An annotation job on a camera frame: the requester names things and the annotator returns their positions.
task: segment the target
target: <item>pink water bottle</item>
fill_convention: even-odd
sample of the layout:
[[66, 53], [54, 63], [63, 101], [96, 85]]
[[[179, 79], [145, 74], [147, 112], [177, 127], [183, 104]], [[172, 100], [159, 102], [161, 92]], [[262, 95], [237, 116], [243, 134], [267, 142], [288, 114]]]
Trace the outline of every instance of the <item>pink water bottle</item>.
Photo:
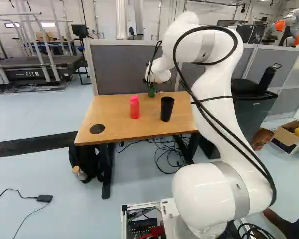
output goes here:
[[134, 120], [136, 120], [140, 116], [139, 96], [130, 97], [130, 115]]

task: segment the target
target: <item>power adapter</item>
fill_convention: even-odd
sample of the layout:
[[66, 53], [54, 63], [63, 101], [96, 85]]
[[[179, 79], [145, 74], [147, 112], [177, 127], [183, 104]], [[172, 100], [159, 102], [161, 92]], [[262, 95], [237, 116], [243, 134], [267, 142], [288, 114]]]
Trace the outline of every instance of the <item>power adapter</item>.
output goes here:
[[39, 195], [36, 200], [38, 202], [44, 202], [44, 203], [49, 203], [52, 201], [53, 196], [52, 195], [45, 195], [45, 194], [41, 194]]

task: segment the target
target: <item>black tumbler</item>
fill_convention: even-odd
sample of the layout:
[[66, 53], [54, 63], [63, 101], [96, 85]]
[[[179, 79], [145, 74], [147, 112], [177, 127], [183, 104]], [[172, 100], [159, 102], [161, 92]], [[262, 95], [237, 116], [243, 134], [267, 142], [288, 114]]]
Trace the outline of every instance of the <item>black tumbler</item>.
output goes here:
[[171, 113], [173, 111], [175, 99], [170, 96], [164, 96], [161, 99], [160, 119], [163, 122], [169, 122]]

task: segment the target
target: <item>cubicle wall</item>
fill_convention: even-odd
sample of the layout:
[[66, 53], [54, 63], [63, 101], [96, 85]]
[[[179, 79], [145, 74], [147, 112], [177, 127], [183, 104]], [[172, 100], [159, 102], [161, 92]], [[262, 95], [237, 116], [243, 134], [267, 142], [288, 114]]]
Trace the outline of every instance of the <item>cubicle wall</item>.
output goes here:
[[[86, 50], [91, 49], [89, 66], [94, 69], [95, 92], [105, 94], [146, 93], [146, 63], [152, 58], [156, 42], [136, 40], [90, 40], [86, 39]], [[158, 51], [156, 58], [162, 54]], [[299, 107], [299, 49], [290, 47], [244, 44], [243, 55], [233, 73], [233, 78], [245, 78], [258, 83], [265, 69], [274, 63], [280, 63], [269, 90], [278, 93], [278, 98], [269, 112], [275, 116], [285, 114], [293, 116]], [[192, 85], [201, 76], [204, 66], [183, 63], [182, 72]], [[159, 91], [183, 90], [178, 86], [179, 76], [172, 70], [171, 81], [159, 84]]]
[[[153, 41], [106, 41], [91, 45], [96, 83], [100, 95], [146, 93], [145, 78], [147, 63], [153, 57], [156, 42]], [[162, 55], [159, 48], [156, 58]], [[157, 84], [159, 91], [174, 91], [176, 70], [171, 80]]]

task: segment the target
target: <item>floor tape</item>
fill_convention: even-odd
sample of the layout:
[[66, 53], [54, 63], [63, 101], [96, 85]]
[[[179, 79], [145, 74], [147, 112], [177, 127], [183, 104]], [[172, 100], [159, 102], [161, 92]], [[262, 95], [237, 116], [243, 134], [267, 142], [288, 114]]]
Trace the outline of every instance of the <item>floor tape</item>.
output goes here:
[[0, 158], [69, 147], [78, 131], [0, 142]]

